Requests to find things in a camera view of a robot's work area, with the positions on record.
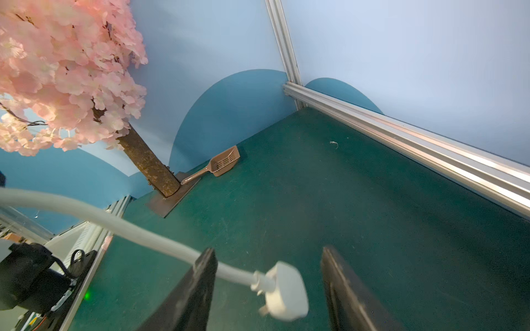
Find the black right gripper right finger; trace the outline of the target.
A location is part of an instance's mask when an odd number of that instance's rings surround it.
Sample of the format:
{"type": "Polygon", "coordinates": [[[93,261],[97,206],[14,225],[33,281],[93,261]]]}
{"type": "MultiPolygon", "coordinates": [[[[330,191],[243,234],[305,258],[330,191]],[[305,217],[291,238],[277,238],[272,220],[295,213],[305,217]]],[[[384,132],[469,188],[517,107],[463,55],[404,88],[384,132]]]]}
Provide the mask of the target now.
{"type": "Polygon", "coordinates": [[[332,245],[323,248],[321,270],[332,330],[404,329],[332,245]]]}

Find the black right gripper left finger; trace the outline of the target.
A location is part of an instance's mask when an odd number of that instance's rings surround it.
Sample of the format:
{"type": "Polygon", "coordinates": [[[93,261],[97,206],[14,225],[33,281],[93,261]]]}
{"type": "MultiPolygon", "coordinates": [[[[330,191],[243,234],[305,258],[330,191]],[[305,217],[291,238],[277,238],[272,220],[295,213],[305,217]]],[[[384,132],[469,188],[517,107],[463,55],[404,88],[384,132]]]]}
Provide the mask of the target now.
{"type": "Polygon", "coordinates": [[[207,329],[217,270],[215,250],[205,249],[164,302],[138,329],[207,329]]]}

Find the white power strip usb ports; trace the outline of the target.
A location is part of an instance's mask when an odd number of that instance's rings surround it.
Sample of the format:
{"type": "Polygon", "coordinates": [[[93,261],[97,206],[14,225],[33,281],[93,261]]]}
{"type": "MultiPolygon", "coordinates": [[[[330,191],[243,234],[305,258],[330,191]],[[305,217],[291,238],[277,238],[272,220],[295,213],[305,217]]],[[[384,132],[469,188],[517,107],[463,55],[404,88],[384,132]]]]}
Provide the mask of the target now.
{"type": "MultiPolygon", "coordinates": [[[[72,215],[95,223],[135,244],[186,263],[192,264],[200,257],[200,253],[193,248],[147,231],[76,199],[30,190],[2,188],[1,205],[72,215]]],[[[266,304],[260,309],[262,314],[269,314],[280,321],[295,321],[308,314],[309,300],[302,275],[288,263],[279,261],[266,274],[259,271],[250,273],[225,263],[218,263],[216,276],[231,283],[248,286],[258,294],[265,295],[266,304]]]]}

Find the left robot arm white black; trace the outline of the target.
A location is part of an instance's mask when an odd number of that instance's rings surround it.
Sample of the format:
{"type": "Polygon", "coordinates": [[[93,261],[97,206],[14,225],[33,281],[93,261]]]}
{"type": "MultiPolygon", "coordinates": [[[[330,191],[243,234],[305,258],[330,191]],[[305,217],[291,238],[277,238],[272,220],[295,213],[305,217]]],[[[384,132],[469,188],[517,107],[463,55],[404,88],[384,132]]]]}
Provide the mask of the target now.
{"type": "Polygon", "coordinates": [[[11,244],[1,261],[1,310],[22,308],[9,330],[60,330],[97,252],[74,250],[70,265],[41,244],[11,244]]]}

